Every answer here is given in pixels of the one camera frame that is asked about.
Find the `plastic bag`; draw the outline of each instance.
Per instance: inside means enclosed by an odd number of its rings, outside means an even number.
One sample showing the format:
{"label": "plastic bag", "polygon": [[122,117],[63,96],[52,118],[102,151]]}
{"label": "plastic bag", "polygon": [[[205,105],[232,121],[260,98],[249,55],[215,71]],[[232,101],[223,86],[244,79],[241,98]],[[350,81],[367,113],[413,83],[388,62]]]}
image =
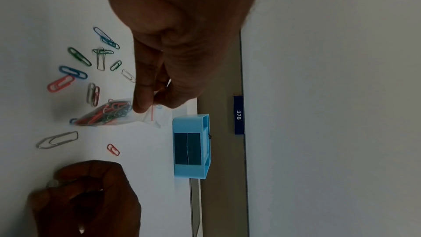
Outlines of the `plastic bag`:
{"label": "plastic bag", "polygon": [[76,126],[121,125],[132,122],[144,122],[160,128],[166,126],[171,117],[171,110],[162,105],[151,106],[145,113],[133,111],[132,99],[110,100],[81,118],[73,118],[70,124]]}

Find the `person's right hand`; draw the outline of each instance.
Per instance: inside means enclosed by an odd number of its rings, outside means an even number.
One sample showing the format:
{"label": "person's right hand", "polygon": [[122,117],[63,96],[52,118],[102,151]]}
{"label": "person's right hand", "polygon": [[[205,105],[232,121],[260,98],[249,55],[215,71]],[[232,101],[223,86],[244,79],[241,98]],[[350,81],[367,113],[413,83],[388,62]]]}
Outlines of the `person's right hand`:
{"label": "person's right hand", "polygon": [[138,237],[141,207],[121,165],[86,161],[59,170],[65,185],[29,196],[39,237]]}
{"label": "person's right hand", "polygon": [[133,33],[133,110],[176,108],[198,97],[219,69],[254,0],[109,0]]}

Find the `green paper clip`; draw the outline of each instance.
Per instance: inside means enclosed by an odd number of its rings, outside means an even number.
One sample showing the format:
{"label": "green paper clip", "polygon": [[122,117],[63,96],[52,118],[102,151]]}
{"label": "green paper clip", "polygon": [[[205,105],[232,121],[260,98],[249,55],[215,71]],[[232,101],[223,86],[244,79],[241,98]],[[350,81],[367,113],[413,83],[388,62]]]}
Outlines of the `green paper clip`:
{"label": "green paper clip", "polygon": [[113,72],[116,69],[118,69],[123,63],[121,62],[121,60],[117,61],[116,63],[114,63],[111,67],[110,70]]}
{"label": "green paper clip", "polygon": [[95,54],[114,54],[113,50],[107,50],[107,49],[92,49],[92,52]]}
{"label": "green paper clip", "polygon": [[79,60],[80,62],[82,62],[83,64],[85,64],[86,66],[90,67],[92,66],[92,63],[84,56],[82,55],[79,51],[77,51],[75,48],[73,47],[69,47],[67,49],[67,51],[77,60]]}

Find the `white table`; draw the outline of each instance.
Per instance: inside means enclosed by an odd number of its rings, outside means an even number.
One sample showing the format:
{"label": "white table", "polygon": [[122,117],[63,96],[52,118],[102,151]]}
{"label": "white table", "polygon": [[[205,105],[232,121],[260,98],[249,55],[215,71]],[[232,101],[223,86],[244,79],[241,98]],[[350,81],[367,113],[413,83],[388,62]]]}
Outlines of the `white table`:
{"label": "white table", "polygon": [[[100,105],[107,99],[132,97],[134,83],[121,75],[135,74],[129,29],[114,15],[107,0],[0,0],[1,140],[0,236],[31,236],[34,225],[25,208],[27,195],[42,188],[53,172],[91,159],[122,164],[142,204],[141,236],[191,236],[189,180],[174,177],[172,126],[156,129],[141,122],[123,126],[76,127],[69,119],[93,110],[86,103],[89,82],[101,88]],[[91,50],[100,42],[100,27],[120,46],[107,55],[106,71],[96,69]],[[92,67],[68,52],[74,47]],[[115,72],[109,67],[123,65]],[[60,65],[88,74],[68,88],[50,93],[46,86],[63,76]],[[173,116],[196,114],[196,101],[173,111]],[[45,137],[77,130],[77,141],[39,150]],[[121,152],[107,151],[109,143]]]}

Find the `dark blue label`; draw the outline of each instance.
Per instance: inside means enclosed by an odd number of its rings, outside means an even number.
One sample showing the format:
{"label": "dark blue label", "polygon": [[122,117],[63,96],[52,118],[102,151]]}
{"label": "dark blue label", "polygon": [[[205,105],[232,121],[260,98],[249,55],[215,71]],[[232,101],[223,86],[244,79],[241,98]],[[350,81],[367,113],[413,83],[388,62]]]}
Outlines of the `dark blue label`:
{"label": "dark blue label", "polygon": [[244,134],[243,96],[234,96],[234,129],[235,134]]}

